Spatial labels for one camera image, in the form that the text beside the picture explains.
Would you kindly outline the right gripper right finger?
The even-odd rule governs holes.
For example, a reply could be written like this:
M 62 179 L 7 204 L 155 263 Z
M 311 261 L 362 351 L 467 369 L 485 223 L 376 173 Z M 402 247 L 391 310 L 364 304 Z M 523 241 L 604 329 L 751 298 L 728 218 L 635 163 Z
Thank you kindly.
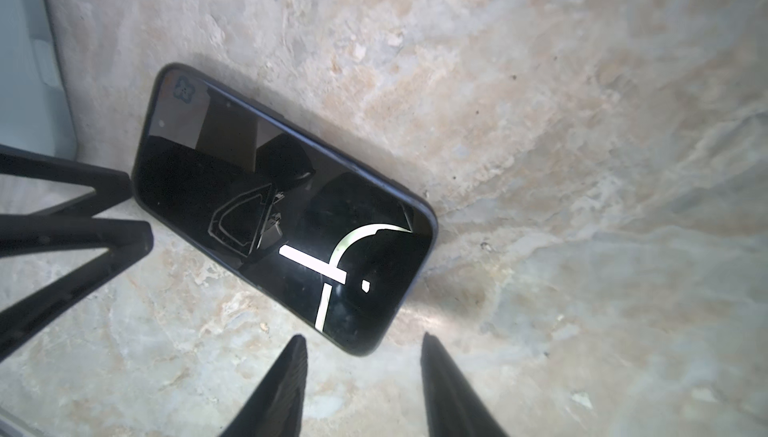
M 424 335 L 420 363 L 430 436 L 507 436 L 436 336 Z

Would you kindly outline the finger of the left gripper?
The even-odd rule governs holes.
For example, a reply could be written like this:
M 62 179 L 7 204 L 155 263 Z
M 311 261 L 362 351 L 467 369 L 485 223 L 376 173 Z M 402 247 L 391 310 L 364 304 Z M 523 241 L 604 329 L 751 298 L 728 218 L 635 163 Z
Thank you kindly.
M 70 265 L 1 310 L 1 359 L 6 360 L 58 317 L 146 257 L 153 248 L 145 221 L 3 215 L 1 257 L 89 251 L 87 261 Z
M 34 212 L 35 216 L 94 217 L 133 197 L 125 172 L 1 146 L 1 174 L 90 188 L 91 192 Z

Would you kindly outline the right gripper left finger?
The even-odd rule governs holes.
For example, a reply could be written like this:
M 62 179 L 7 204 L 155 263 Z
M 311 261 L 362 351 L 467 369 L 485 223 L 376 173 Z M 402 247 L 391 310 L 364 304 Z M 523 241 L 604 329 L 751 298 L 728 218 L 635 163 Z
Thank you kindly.
M 299 436 L 307 358 L 306 339 L 294 335 L 221 436 Z

